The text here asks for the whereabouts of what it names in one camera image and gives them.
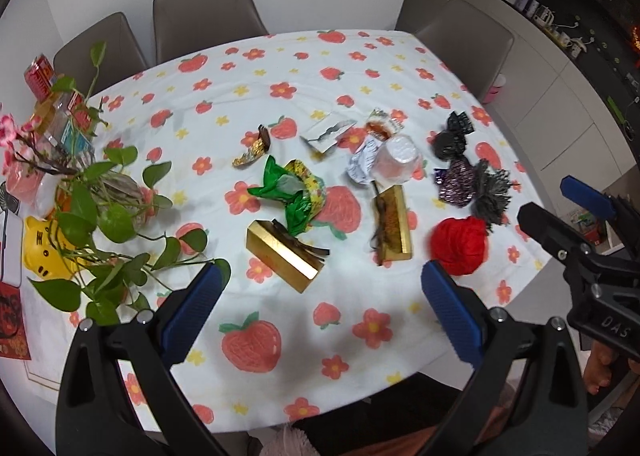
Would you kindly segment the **person right hand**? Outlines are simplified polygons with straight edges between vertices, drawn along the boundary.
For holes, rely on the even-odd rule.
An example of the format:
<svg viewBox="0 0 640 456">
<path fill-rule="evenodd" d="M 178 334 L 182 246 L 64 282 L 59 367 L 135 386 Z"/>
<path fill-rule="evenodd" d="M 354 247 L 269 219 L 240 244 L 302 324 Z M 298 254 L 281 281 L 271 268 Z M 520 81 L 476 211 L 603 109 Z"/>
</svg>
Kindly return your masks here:
<svg viewBox="0 0 640 456">
<path fill-rule="evenodd" d="M 596 395 L 601 388 L 611 384 L 610 366 L 616 359 L 614 350 L 599 341 L 593 341 L 589 358 L 582 374 L 588 393 Z"/>
</svg>

